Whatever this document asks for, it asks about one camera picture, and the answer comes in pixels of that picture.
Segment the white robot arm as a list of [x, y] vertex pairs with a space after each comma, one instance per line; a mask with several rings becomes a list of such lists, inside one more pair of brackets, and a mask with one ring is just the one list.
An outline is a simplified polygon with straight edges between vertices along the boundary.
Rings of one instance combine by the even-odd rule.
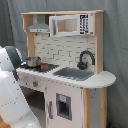
[[14, 46], [0, 46], [0, 116], [11, 128], [41, 128], [17, 82], [22, 56]]

